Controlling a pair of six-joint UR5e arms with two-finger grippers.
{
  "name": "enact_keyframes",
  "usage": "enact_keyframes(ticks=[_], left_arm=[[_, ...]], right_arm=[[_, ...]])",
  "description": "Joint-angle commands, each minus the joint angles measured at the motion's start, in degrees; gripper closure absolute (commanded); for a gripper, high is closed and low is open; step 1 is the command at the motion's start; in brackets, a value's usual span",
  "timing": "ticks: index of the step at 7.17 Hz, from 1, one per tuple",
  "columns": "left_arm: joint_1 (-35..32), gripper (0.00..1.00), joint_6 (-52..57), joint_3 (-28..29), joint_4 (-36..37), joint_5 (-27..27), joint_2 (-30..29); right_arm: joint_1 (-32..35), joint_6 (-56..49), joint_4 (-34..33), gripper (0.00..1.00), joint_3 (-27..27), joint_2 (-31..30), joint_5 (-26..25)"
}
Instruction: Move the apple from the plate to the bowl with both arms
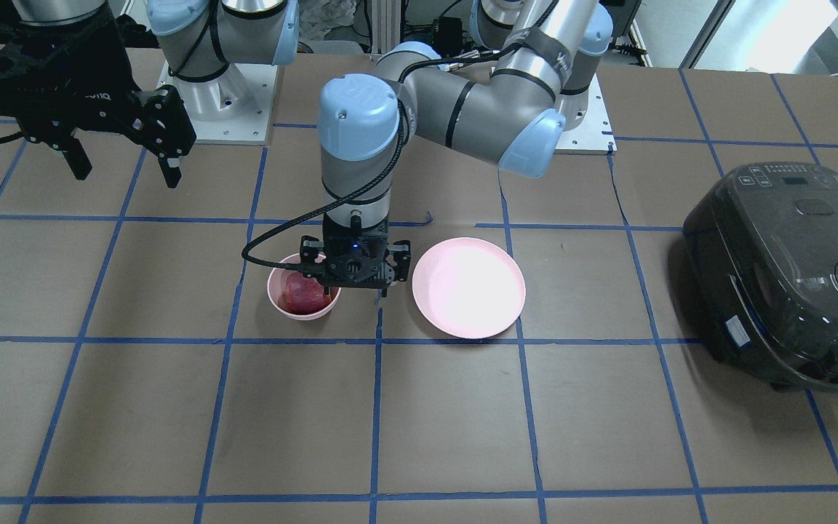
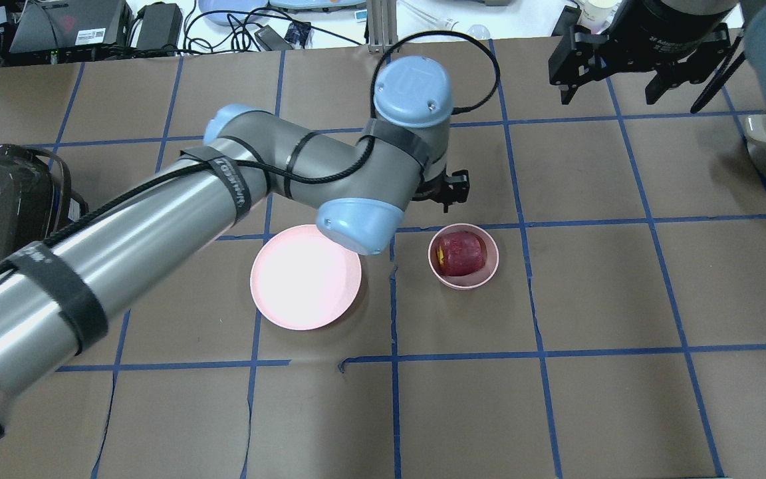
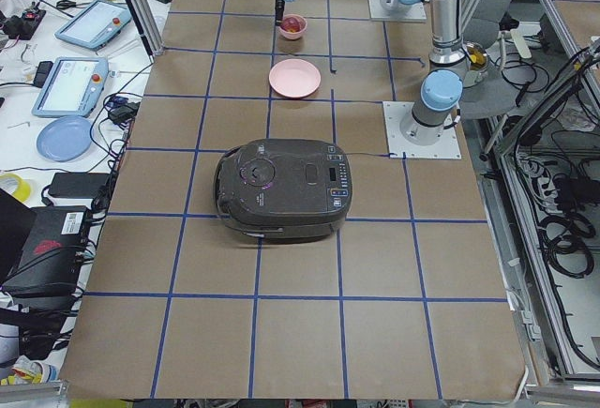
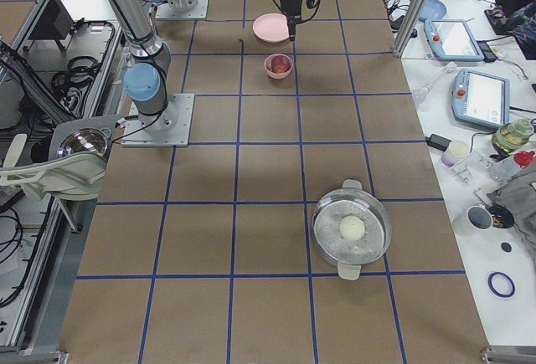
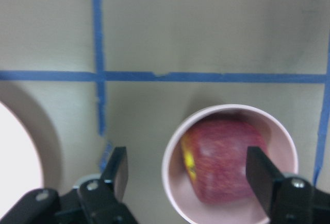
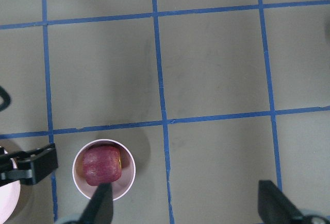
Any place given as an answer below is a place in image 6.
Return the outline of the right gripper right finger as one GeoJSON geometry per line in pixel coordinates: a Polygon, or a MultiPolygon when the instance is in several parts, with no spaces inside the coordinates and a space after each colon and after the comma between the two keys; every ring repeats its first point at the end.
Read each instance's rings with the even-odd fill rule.
{"type": "Polygon", "coordinates": [[[270,180],[258,182],[258,215],[263,223],[329,223],[329,218],[299,210],[270,180]]]}

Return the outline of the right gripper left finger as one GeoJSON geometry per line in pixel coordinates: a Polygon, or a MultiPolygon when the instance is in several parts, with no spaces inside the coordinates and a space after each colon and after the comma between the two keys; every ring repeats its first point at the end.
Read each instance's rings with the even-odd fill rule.
{"type": "Polygon", "coordinates": [[[110,224],[113,219],[111,183],[100,184],[84,209],[79,223],[110,224]]]}

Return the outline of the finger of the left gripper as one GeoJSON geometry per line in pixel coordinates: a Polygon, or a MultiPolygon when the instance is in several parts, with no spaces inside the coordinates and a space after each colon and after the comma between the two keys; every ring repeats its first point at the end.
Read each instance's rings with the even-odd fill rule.
{"type": "Polygon", "coordinates": [[[6,153],[1,148],[1,186],[20,182],[35,185],[58,168],[56,146],[50,143],[29,151],[6,153]]]}

